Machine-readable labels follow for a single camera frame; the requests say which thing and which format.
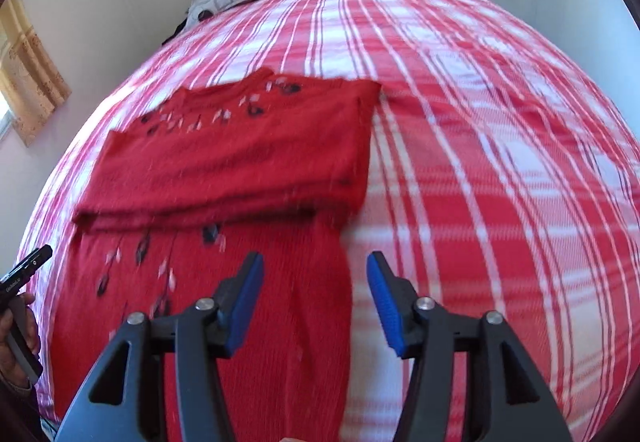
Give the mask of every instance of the person's arm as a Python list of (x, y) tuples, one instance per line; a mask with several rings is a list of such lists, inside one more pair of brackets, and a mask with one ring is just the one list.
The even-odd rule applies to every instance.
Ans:
[[(22, 299), (25, 305), (30, 305), (35, 301), (35, 296), (22, 294)], [(13, 322), (14, 316), (10, 310), (0, 316), (0, 432), (7, 434), (7, 440), (15, 442), (45, 441), (35, 389), (6, 342)], [(40, 353), (38, 325), (30, 308), (27, 308), (25, 341), (34, 355)]]

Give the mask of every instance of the dark sleeve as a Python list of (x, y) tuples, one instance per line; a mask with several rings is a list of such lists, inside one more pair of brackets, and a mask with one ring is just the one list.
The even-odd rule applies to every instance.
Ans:
[(27, 398), (15, 394), (0, 380), (0, 433), (12, 442), (46, 442), (40, 427), (36, 392)]

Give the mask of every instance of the bed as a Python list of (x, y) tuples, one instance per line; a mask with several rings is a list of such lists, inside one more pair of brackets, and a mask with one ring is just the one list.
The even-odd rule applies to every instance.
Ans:
[[(180, 86), (260, 66), (383, 87), (366, 202), (342, 236), (354, 303), (342, 440), (392, 440), (410, 376), (372, 303), (372, 250), (450, 311), (505, 314), (574, 439), (593, 436), (640, 362), (640, 148), (592, 80), (488, 0), (260, 0), (179, 35), (105, 98), (50, 175), (18, 255), (44, 243), (55, 253), (31, 283), (44, 414), (64, 414), (55, 382), (65, 375), (47, 347), (59, 335), (70, 218), (106, 133)], [(463, 416), (456, 375), (450, 440)]]

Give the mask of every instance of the curtain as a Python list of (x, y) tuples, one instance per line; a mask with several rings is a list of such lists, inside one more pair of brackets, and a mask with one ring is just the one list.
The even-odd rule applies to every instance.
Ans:
[(27, 146), (71, 93), (20, 0), (4, 0), (0, 6), (0, 92)]

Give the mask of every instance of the window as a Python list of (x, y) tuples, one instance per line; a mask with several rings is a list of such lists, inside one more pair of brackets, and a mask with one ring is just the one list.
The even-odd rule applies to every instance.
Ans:
[(11, 124), (11, 113), (9, 113), (9, 106), (0, 92), (0, 137), (9, 128), (9, 124)]

